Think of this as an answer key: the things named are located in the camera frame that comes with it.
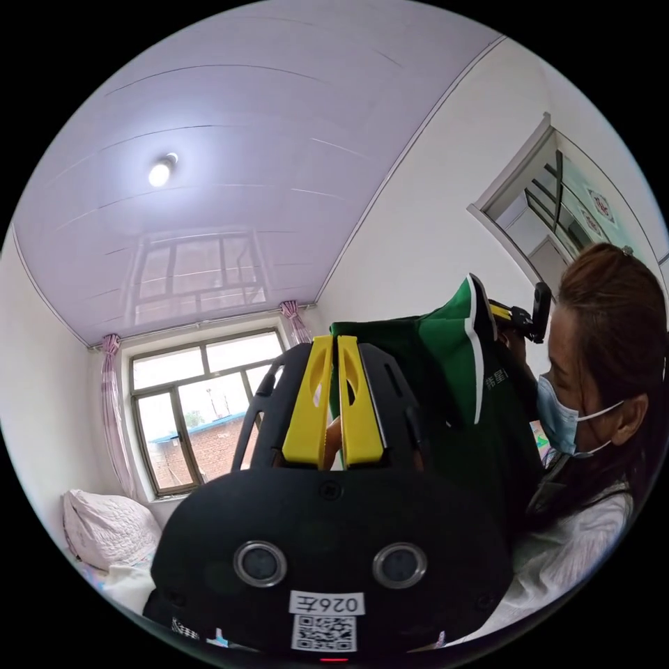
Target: hand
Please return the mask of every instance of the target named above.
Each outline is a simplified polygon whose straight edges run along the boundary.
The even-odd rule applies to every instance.
[[[498,332],[498,339],[513,353],[513,356],[524,367],[528,363],[528,352],[525,348],[525,337],[515,330],[508,329]]]
[[[323,469],[329,471],[335,463],[335,457],[341,449],[341,418],[335,418],[325,430],[325,457]]]

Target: ceiling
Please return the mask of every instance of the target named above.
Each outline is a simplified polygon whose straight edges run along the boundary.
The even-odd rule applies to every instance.
[[[90,346],[313,302],[406,144],[497,37],[405,0],[269,0],[172,35],[36,168],[14,216],[34,282]]]

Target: door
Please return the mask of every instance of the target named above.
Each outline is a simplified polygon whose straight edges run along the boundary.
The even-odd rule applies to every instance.
[[[548,284],[554,296],[558,294],[562,273],[567,269],[567,261],[555,248],[553,241],[546,239],[528,256],[528,260],[541,279]]]

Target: light bulb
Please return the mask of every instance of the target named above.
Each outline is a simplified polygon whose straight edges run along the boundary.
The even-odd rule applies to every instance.
[[[163,162],[159,162],[151,169],[151,172],[148,173],[148,182],[156,188],[164,186],[168,179],[169,167]]]

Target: camera lens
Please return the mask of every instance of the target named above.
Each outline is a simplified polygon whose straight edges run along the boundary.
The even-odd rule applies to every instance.
[[[286,575],[284,554],[265,541],[249,541],[241,546],[234,557],[237,576],[254,587],[271,587]]]
[[[374,578],[384,587],[400,590],[423,578],[427,569],[425,553],[412,544],[391,544],[374,558]]]

